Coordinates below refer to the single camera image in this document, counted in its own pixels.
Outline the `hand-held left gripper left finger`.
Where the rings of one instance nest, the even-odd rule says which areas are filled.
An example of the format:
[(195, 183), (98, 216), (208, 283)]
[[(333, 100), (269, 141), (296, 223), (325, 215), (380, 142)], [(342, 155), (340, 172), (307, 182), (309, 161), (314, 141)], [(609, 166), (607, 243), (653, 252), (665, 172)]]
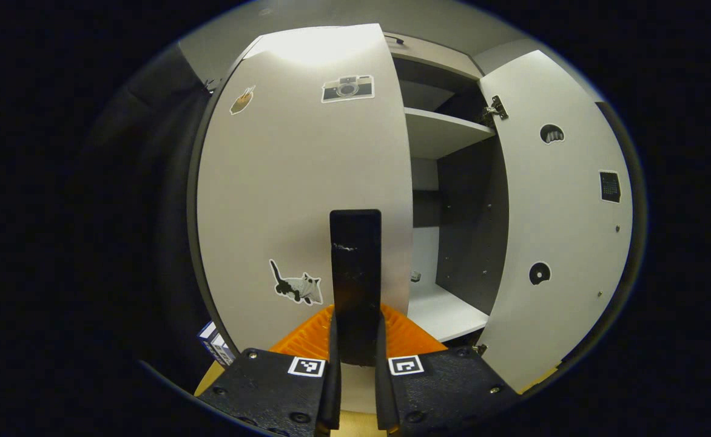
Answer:
[(328, 305), (270, 350), (247, 348), (198, 394), (260, 436), (328, 436), (339, 428), (342, 372)]

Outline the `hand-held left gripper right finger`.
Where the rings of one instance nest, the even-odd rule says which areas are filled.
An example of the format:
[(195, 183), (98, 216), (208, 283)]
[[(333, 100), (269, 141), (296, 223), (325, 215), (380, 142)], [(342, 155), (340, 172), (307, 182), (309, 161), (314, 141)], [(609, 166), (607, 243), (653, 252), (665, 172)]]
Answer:
[(381, 305), (375, 386), (377, 423), (389, 436), (476, 436), (519, 394), (472, 347), (448, 348)]

